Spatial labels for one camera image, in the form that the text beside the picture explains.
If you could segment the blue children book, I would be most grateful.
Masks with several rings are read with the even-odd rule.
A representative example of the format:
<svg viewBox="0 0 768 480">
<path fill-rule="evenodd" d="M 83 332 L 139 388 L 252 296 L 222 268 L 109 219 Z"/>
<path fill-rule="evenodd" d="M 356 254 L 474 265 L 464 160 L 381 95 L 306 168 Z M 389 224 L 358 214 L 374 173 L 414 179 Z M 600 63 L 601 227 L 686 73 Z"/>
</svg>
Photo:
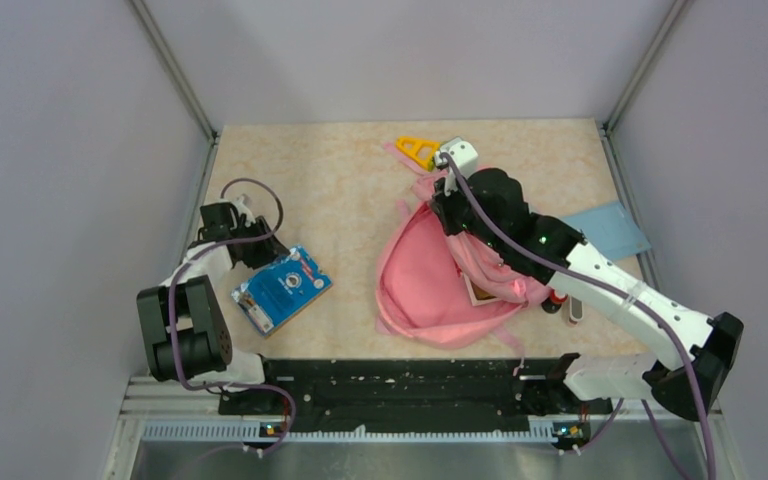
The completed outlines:
<svg viewBox="0 0 768 480">
<path fill-rule="evenodd" d="M 254 329 L 269 337 L 332 286 L 332 279 L 302 245 L 256 271 L 231 291 Z"/>
</svg>

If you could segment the pink student backpack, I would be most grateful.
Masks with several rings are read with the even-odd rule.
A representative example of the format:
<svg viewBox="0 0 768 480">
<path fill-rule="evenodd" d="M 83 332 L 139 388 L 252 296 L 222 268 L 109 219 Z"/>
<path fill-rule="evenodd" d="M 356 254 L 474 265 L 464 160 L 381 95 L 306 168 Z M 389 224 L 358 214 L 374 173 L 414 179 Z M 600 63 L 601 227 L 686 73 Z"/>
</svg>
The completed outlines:
<svg viewBox="0 0 768 480">
<path fill-rule="evenodd" d="M 407 166 L 393 144 L 384 148 Z M 433 183 L 444 173 L 411 170 L 418 176 L 411 187 L 418 203 L 398 202 L 401 224 L 377 263 L 377 331 L 441 349 L 464 348 L 494 335 L 523 358 L 523 343 L 505 324 L 540 306 L 552 289 L 514 272 L 478 239 L 445 235 L 429 204 Z M 461 274 L 500 301 L 472 306 Z"/>
</svg>

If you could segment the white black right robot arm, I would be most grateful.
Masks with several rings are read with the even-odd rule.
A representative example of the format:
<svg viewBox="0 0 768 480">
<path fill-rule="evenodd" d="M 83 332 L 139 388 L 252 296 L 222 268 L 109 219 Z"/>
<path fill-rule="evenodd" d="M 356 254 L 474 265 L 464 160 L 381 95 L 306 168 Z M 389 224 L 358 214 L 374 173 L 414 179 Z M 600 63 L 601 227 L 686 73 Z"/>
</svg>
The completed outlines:
<svg viewBox="0 0 768 480">
<path fill-rule="evenodd" d="M 648 348 L 647 360 L 562 356 L 546 385 L 554 409 L 626 398 L 653 401 L 689 421 L 708 415 L 734 366 L 740 319 L 684 307 L 628 274 L 582 232 L 531 211 L 519 182 L 501 169 L 466 180 L 447 173 L 432 182 L 429 203 L 447 235 L 476 240 L 495 262 L 582 301 Z"/>
</svg>

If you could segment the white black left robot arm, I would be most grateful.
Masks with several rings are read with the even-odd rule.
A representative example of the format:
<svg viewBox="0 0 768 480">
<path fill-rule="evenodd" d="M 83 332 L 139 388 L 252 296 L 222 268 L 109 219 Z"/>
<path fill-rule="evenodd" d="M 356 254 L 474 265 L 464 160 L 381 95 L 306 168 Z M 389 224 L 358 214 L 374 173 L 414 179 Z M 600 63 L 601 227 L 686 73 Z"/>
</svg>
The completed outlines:
<svg viewBox="0 0 768 480">
<path fill-rule="evenodd" d="M 257 270 L 290 254 L 244 199 L 202 206 L 200 216 L 181 263 L 136 297 L 149 371 L 158 381 L 227 370 L 232 341 L 215 288 L 239 263 Z"/>
</svg>

